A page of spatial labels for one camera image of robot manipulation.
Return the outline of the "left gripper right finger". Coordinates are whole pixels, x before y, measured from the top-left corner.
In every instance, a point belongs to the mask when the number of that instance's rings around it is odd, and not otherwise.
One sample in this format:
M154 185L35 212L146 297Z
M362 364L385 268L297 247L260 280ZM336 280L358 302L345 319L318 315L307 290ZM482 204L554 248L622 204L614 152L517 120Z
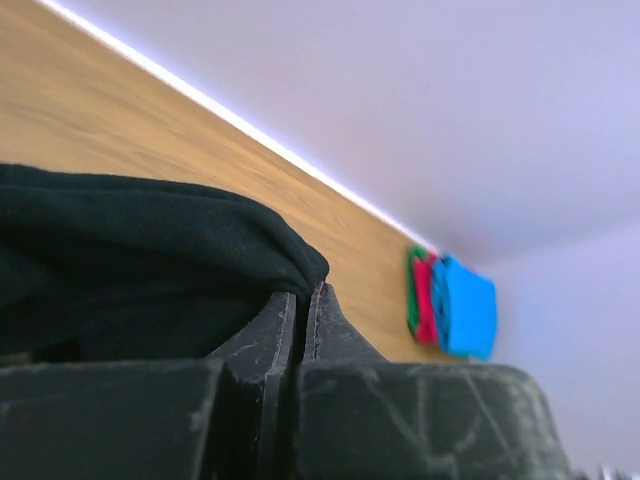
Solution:
M494 364L392 363L335 291L311 300L297 380L300 479L568 479L546 397Z

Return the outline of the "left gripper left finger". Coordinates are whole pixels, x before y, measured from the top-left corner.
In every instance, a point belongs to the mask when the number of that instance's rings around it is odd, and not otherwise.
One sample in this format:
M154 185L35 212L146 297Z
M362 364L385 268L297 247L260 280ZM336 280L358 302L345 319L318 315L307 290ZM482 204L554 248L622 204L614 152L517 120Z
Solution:
M209 356L1 372L5 479L285 479L296 300Z

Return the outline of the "black t-shirt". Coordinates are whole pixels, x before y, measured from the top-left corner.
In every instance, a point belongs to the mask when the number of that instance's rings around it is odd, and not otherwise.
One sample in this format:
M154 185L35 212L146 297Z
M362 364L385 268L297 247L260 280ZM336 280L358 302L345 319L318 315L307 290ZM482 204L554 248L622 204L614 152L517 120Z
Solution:
M197 358L276 292L306 302L327 260L233 192L1 168L1 351L80 361Z

